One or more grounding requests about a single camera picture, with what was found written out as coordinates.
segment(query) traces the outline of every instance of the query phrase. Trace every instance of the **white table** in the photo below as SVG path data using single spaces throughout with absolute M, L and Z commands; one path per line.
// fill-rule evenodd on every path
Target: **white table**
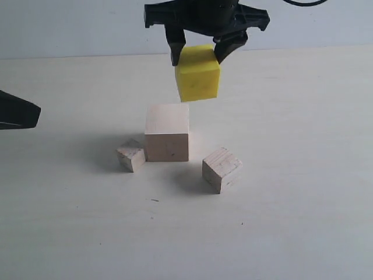
M 4 60 L 0 88 L 42 109 L 0 131 L 0 279 L 373 279 L 373 46 L 235 52 L 191 161 L 135 174 L 114 149 L 179 102 L 168 55 Z M 220 145 L 244 175 L 213 195 Z

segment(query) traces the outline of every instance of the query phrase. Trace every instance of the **black cable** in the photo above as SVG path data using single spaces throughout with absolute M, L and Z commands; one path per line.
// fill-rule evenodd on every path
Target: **black cable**
M 310 3 L 300 3 L 300 2 L 293 1 L 293 0 L 283 0 L 283 1 L 286 2 L 286 3 L 288 3 L 288 4 L 294 5 L 294 6 L 299 6 L 299 7 L 313 7 L 313 6 L 317 6 L 317 5 L 323 4 L 327 0 L 319 0 L 319 1 L 310 2 Z

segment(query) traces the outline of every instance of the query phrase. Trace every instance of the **white wall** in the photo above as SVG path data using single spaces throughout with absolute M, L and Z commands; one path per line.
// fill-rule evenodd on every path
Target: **white wall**
M 162 26 L 145 29 L 143 5 L 157 0 L 0 0 L 0 58 L 167 53 Z M 241 0 L 267 9 L 265 32 L 242 49 L 373 43 L 372 0 L 329 0 L 297 8 L 282 0 Z M 187 45 L 211 38 L 186 33 Z

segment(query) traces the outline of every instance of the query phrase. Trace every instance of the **wooden block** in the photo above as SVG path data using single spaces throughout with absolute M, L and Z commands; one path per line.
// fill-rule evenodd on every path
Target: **wooden block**
M 220 64 L 213 46 L 184 47 L 175 67 L 175 78 L 182 102 L 216 98 Z
M 242 162 L 226 148 L 220 148 L 202 160 L 203 178 L 220 194 L 240 175 Z
M 189 106 L 157 104 L 147 110 L 145 151 L 150 162 L 189 160 Z
M 118 160 L 121 165 L 131 172 L 136 172 L 145 162 L 145 153 L 142 145 L 130 139 L 117 149 Z

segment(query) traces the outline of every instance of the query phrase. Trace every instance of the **yellow cube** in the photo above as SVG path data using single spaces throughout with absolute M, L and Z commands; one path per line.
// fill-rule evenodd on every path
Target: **yellow cube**
M 175 78 L 182 102 L 216 98 L 220 65 L 213 46 L 184 47 L 175 67 Z

